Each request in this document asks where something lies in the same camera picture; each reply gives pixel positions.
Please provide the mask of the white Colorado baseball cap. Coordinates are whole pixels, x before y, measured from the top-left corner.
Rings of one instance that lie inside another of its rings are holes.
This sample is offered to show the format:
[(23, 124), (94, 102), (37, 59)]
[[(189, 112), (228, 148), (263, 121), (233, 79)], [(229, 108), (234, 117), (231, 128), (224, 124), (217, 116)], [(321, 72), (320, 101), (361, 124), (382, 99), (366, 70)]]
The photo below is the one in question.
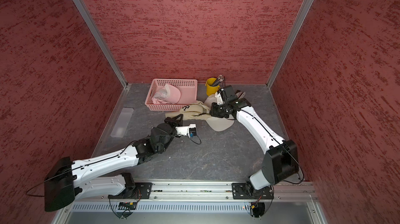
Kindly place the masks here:
[(217, 103), (217, 99), (216, 99), (215, 94), (209, 96), (209, 97), (205, 100), (205, 102), (204, 102), (204, 104), (205, 104), (206, 106), (208, 106), (209, 108), (211, 108), (212, 103)]

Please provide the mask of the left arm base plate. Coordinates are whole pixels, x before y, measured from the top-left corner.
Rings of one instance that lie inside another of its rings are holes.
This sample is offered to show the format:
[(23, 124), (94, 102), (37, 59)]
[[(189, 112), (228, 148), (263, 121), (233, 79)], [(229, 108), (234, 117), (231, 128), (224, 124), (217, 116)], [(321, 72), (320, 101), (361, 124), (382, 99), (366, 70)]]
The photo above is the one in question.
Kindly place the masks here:
[(120, 199), (149, 199), (153, 184), (151, 182), (139, 182), (135, 186), (127, 187), (117, 195), (108, 195), (110, 200), (120, 200)]

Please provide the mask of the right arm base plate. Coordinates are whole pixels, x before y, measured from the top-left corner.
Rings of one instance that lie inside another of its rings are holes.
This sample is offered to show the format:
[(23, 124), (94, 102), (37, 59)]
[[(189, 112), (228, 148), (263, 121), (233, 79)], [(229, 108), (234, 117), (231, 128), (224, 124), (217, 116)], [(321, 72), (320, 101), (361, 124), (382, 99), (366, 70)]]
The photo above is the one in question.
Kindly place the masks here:
[(233, 183), (232, 195), (234, 200), (273, 200), (272, 186), (256, 190), (249, 182)]

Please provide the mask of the beige baseball cap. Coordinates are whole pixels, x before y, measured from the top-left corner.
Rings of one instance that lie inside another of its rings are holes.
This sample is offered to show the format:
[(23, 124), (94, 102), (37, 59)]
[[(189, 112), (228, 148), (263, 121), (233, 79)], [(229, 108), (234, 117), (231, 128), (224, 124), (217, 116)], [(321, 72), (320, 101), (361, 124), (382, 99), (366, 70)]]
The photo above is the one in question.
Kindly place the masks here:
[(166, 117), (176, 117), (183, 115), (183, 120), (201, 120), (205, 121), (212, 130), (221, 132), (227, 130), (234, 124), (234, 119), (213, 117), (210, 114), (210, 107), (201, 101), (186, 105), (176, 112), (166, 112)]

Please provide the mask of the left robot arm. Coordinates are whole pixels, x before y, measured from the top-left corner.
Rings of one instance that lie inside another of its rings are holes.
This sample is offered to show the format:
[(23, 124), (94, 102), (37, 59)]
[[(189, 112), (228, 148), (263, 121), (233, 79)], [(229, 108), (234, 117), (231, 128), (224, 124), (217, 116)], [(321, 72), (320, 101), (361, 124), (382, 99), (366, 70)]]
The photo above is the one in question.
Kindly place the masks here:
[(196, 125), (183, 125), (183, 116), (168, 117), (162, 124), (151, 129), (149, 136), (130, 142), (122, 150), (105, 155), (72, 161), (69, 157), (58, 160), (44, 179), (44, 210), (62, 209), (74, 200), (108, 194), (114, 199), (127, 199), (136, 193), (136, 186), (129, 173), (117, 178), (105, 178), (106, 174), (127, 167), (149, 162), (164, 153), (174, 138), (196, 136)]

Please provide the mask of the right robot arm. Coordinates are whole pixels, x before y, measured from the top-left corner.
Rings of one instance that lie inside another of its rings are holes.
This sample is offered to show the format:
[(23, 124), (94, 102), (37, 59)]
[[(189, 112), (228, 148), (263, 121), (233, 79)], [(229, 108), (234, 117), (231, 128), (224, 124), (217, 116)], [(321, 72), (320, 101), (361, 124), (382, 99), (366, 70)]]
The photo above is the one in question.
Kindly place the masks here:
[(215, 97), (216, 101), (211, 103), (211, 116), (225, 119), (232, 116), (249, 131), (264, 153), (261, 169), (248, 179), (249, 191), (276, 185), (299, 172), (298, 147), (295, 142), (285, 140), (275, 133), (247, 99), (239, 98), (232, 86), (218, 90)]

